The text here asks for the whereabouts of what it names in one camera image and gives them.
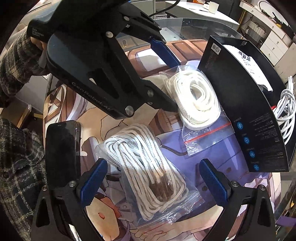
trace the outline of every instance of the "black box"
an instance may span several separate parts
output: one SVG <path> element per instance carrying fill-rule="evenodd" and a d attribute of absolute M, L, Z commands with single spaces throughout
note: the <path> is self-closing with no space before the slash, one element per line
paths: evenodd
<path fill-rule="evenodd" d="M 223 46 L 251 56 L 273 91 L 265 94 L 240 62 Z M 230 119 L 250 172 L 288 172 L 295 155 L 296 128 L 285 146 L 271 110 L 285 85 L 266 57 L 248 40 L 210 37 L 200 61 Z"/>

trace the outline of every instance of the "purple fabric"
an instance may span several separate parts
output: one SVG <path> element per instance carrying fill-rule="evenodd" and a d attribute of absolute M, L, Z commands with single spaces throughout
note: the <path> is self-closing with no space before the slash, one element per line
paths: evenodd
<path fill-rule="evenodd" d="M 126 233 L 120 241 L 130 241 L 130 239 L 131 239 L 131 232 L 130 232 L 131 227 L 130 227 L 129 222 L 127 222 L 127 224 L 128 224 L 128 226 L 126 227 Z"/>
<path fill-rule="evenodd" d="M 296 218 L 280 216 L 280 218 L 276 222 L 276 225 L 286 226 L 286 227 L 294 227 L 294 226 L 296 226 Z"/>
<path fill-rule="evenodd" d="M 242 186 L 252 182 L 255 178 L 267 178 L 269 175 L 269 173 L 248 171 L 244 155 L 235 135 L 231 135 L 192 156 L 187 155 L 181 130 L 160 134 L 157 138 L 161 142 L 163 154 L 195 184 L 205 202 L 211 203 L 209 207 L 212 206 L 214 200 L 199 174 L 199 162 L 202 159 L 208 158 L 214 167 L 223 172 L 230 181 L 236 180 Z"/>

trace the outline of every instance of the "ziplock bag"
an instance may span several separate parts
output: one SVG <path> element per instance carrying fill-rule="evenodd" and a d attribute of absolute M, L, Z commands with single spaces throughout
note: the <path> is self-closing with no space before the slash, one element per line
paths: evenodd
<path fill-rule="evenodd" d="M 145 125 L 122 129 L 95 152 L 120 168 L 136 227 L 175 222 L 204 202 L 194 184 L 161 153 Z"/>
<path fill-rule="evenodd" d="M 182 129 L 182 138 L 189 156 L 226 139 L 232 134 L 234 134 L 234 130 L 231 122 L 222 109 L 218 120 L 211 126 L 197 131 L 189 130 L 186 126 L 183 126 Z"/>
<path fill-rule="evenodd" d="M 209 79 L 196 67 L 177 66 L 159 75 L 188 129 L 204 129 L 219 118 L 221 109 L 216 93 Z"/>

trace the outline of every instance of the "white desk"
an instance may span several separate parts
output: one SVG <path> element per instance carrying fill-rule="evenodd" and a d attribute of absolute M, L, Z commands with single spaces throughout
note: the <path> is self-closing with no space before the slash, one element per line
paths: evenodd
<path fill-rule="evenodd" d="M 166 1 L 166 7 L 173 5 L 175 1 Z M 207 12 L 201 4 L 191 2 L 179 2 L 177 6 L 167 11 L 177 18 L 199 18 L 205 20 L 216 21 L 223 23 L 234 30 L 238 29 L 239 23 L 226 16 L 225 14 L 217 11 L 215 14 Z"/>

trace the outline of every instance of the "white cable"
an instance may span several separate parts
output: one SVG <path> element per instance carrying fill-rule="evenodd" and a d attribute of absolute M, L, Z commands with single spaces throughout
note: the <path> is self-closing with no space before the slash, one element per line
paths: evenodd
<path fill-rule="evenodd" d="M 182 176 L 162 154 L 145 125 L 134 124 L 104 141 L 104 148 L 123 168 L 144 220 L 182 202 L 188 188 Z"/>
<path fill-rule="evenodd" d="M 293 78 L 290 76 L 287 89 L 282 91 L 281 99 L 279 100 L 276 108 L 273 109 L 276 120 L 281 128 L 285 145 L 290 140 L 295 125 L 296 101 L 293 90 Z"/>
<path fill-rule="evenodd" d="M 179 107 L 184 125 L 190 130 L 204 129 L 219 118 L 219 101 L 209 80 L 201 72 L 183 70 L 164 82 Z"/>

